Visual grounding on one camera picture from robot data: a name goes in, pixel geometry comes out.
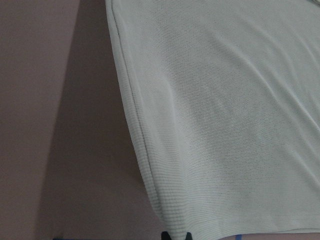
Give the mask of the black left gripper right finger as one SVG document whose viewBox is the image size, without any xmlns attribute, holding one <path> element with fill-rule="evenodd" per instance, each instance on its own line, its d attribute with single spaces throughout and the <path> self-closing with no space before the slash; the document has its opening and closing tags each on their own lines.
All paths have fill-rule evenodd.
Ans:
<svg viewBox="0 0 320 240">
<path fill-rule="evenodd" d="M 185 240 L 192 240 L 192 234 L 190 232 L 186 233 Z"/>
</svg>

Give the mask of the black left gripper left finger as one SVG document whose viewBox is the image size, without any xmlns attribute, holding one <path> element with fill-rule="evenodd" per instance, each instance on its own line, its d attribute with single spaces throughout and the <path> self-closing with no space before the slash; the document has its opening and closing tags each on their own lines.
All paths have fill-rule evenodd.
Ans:
<svg viewBox="0 0 320 240">
<path fill-rule="evenodd" d="M 162 231 L 161 232 L 161 240 L 172 240 L 172 238 L 167 231 Z"/>
</svg>

